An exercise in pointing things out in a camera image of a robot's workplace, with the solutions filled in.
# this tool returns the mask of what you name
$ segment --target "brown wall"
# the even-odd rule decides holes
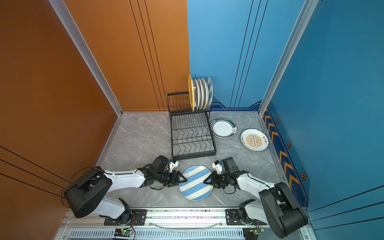
[[[166,93],[188,90],[186,0],[65,3],[124,111],[167,110]]]
[[[64,179],[94,166],[116,114],[49,1],[2,1],[0,23],[0,146]],[[52,239],[65,181],[3,148],[0,159],[1,238],[24,239],[22,226]]]

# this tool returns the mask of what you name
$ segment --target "marble surface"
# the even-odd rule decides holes
[[[213,171],[211,164],[216,160],[233,157],[240,170],[249,171],[253,176],[268,182],[280,182],[269,147],[263,152],[252,152],[240,142],[240,133],[246,128],[261,129],[255,112],[212,112],[210,121],[229,118],[237,126],[237,133],[229,139],[215,138],[215,156],[180,160],[176,170],[183,172],[188,167],[203,165]],[[117,133],[101,165],[104,170],[125,171],[143,167],[159,156],[171,158],[170,119],[168,113],[124,113]],[[153,187],[161,187],[155,182]],[[226,192],[233,192],[228,186]],[[203,200],[186,199],[179,187],[165,187],[162,190],[145,188],[126,188],[108,193],[108,196],[121,197],[131,207],[234,207],[255,196],[243,190],[226,194],[222,189],[213,189]]]

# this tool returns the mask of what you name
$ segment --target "black wire dish rack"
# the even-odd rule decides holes
[[[212,107],[192,111],[189,92],[169,93],[172,158],[191,159],[216,155],[216,144],[209,126]]]

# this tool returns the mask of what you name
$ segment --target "blue decorative border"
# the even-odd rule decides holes
[[[284,141],[282,137],[288,136],[283,127],[283,123],[279,119],[279,124],[276,124],[278,114],[273,106],[269,105],[263,115],[264,123],[268,129],[268,133],[272,139],[277,156],[281,162],[281,167],[284,170],[285,177],[291,187],[293,195],[297,198],[299,204],[308,209],[308,194],[310,179],[307,172],[304,170],[301,161],[295,161],[297,153],[291,144],[291,148],[286,148],[286,143],[290,142],[289,138]],[[306,180],[303,181],[300,177],[301,173],[306,174]]]
[[[212,102],[212,111],[257,111],[261,102],[257,102],[248,108],[226,108],[220,102]]]

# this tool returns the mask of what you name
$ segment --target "plate with orange sunburst pattern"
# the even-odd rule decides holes
[[[248,128],[242,131],[240,140],[244,147],[253,152],[264,151],[269,144],[267,136],[255,128]]]

